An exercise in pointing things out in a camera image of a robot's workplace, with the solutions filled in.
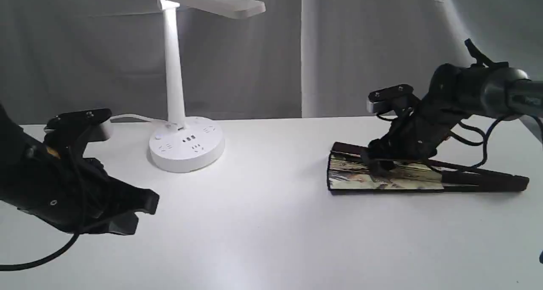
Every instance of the tabletop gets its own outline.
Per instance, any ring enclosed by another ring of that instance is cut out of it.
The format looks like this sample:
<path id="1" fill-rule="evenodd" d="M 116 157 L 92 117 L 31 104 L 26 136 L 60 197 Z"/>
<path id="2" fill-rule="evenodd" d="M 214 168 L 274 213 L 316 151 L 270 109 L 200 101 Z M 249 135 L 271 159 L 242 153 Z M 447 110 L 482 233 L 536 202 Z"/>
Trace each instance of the tabletop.
<path id="1" fill-rule="evenodd" d="M 487 128 L 491 120 L 467 124 Z M 118 123 L 91 143 L 111 176 L 161 199 L 134 236 L 84 235 L 41 267 L 0 273 L 6 290 L 538 289 L 543 284 L 543 152 L 518 120 L 491 135 L 485 169 L 530 178 L 522 193 L 333 196 L 335 141 L 366 145 L 389 124 L 372 117 L 225 120 L 223 156 L 188 174 L 159 170 L 155 124 Z M 42 126 L 23 126 L 37 139 Z M 455 132 L 476 139 L 470 132 Z M 481 149 L 450 139 L 436 159 L 471 165 Z M 63 234 L 0 203 L 0 263 L 33 261 Z"/>

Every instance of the gray fabric backdrop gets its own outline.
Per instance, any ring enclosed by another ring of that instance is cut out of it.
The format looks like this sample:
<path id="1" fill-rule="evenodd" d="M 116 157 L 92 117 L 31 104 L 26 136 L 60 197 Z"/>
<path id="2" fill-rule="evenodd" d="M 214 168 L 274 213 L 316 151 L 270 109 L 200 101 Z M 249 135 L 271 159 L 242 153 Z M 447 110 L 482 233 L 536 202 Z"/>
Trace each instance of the gray fabric backdrop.
<path id="1" fill-rule="evenodd" d="M 541 0 L 263 0 L 244 21 L 180 10 L 189 115 L 364 115 L 367 93 L 423 95 L 441 63 L 491 58 L 543 79 Z M 19 123 L 95 107 L 165 117 L 153 0 L 0 0 L 0 100 Z"/>

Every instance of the lamp head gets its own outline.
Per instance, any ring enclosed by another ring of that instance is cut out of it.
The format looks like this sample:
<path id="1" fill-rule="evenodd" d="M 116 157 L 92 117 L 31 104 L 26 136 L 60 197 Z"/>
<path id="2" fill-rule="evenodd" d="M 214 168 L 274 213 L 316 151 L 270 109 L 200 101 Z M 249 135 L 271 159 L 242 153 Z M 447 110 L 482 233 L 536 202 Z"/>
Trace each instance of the lamp head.
<path id="1" fill-rule="evenodd" d="M 259 0 L 160 0 L 162 10 L 186 6 L 229 18 L 248 18 L 266 10 Z"/>

